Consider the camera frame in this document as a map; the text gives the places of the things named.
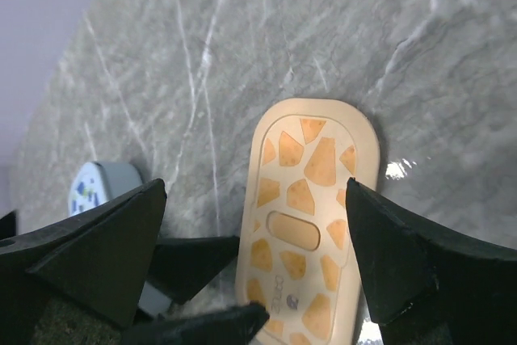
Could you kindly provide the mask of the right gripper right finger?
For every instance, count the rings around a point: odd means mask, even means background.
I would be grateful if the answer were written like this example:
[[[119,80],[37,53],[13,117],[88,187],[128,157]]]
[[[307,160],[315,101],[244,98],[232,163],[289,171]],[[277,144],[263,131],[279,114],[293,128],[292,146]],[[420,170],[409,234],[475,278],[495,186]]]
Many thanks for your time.
[[[471,238],[355,179],[346,210],[370,317],[385,344],[514,344],[516,251]]]

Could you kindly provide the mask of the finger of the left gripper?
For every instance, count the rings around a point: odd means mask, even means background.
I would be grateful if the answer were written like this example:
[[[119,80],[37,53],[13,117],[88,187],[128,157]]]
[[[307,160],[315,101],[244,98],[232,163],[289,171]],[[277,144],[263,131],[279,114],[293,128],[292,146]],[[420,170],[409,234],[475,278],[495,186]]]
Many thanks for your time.
[[[263,305],[253,301],[199,316],[153,321],[122,334],[122,344],[248,344],[270,318]]]
[[[237,236],[161,238],[147,281],[175,304],[183,305],[237,257],[238,249]]]

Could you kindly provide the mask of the blue lunch box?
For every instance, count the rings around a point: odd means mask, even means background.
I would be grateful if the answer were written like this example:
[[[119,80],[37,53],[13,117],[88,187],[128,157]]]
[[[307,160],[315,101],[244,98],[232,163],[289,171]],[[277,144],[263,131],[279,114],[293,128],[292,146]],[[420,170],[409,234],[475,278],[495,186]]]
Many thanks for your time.
[[[129,162],[97,161],[95,164],[99,168],[107,200],[113,200],[143,184],[139,171]]]

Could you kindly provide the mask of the beige patterned lid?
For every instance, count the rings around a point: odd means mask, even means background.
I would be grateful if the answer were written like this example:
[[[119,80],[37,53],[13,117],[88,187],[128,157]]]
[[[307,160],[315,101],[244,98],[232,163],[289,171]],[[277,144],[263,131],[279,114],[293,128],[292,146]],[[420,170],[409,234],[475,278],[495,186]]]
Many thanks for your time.
[[[286,99],[250,150],[235,289],[270,315],[262,344],[351,344],[361,281],[348,231],[349,179],[375,188],[380,146],[368,119],[333,99]]]

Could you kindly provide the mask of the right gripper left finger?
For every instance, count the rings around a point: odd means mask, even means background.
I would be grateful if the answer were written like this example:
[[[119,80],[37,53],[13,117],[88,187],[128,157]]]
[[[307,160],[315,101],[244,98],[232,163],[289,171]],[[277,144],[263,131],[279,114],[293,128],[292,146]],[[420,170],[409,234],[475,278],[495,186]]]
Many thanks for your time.
[[[3,344],[118,344],[137,311],[166,205],[154,179],[1,240]]]

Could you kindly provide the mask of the blue patterned lid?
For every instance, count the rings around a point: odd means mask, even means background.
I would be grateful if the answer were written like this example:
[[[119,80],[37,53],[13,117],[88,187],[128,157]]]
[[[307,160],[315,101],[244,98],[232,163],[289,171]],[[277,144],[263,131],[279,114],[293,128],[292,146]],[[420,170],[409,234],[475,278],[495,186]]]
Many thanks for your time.
[[[97,162],[87,162],[71,183],[68,195],[69,216],[89,211],[110,200],[103,168]]]

